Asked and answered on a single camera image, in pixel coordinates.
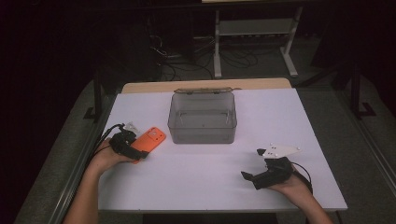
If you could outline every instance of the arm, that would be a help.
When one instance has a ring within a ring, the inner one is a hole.
[[[291,203],[303,211],[310,224],[332,223],[308,187],[297,176],[292,175],[286,182],[273,185],[269,189],[276,190],[285,195]]]
[[[64,218],[64,223],[98,223],[98,184],[106,170],[121,161],[132,161],[113,151],[105,140],[96,150],[97,154],[88,165],[76,196]]]

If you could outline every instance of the black device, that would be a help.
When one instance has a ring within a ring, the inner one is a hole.
[[[265,152],[265,149],[257,149],[257,152],[260,156],[262,156]],[[289,161],[287,157],[282,157],[279,159],[264,159],[264,161],[266,162],[268,168],[268,170],[264,173],[252,175],[243,171],[241,172],[242,176],[246,180],[253,182],[253,185],[256,189],[265,189],[275,184],[283,183],[288,180],[291,175],[296,175],[306,184],[311,192],[313,191],[311,182],[293,169],[292,162]]]
[[[136,140],[136,134],[134,132],[120,128],[120,133],[115,133],[110,139],[109,144],[113,150],[121,155],[124,155],[133,160],[145,159],[149,154],[147,151],[140,151],[131,144]]]

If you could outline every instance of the orange phone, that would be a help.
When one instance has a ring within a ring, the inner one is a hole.
[[[139,151],[151,152],[163,140],[165,140],[165,138],[166,135],[163,131],[157,127],[152,127],[132,142],[131,147],[134,147]]]

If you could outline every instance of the white tabletop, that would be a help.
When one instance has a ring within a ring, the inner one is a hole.
[[[347,209],[297,91],[240,90],[233,94],[238,124],[230,145],[174,144],[167,127],[172,92],[118,95],[106,129],[132,121],[141,132],[156,126],[167,138],[144,161],[118,164],[102,175],[99,209],[169,213],[295,210],[279,193],[255,190],[241,176],[241,171],[254,175],[265,171],[264,159],[256,149],[270,143],[299,147],[302,152],[288,158],[311,174],[319,203],[329,211]]]

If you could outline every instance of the transparent plastic container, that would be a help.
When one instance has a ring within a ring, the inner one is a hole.
[[[236,113],[230,91],[182,91],[172,97],[168,120],[176,144],[231,144]]]

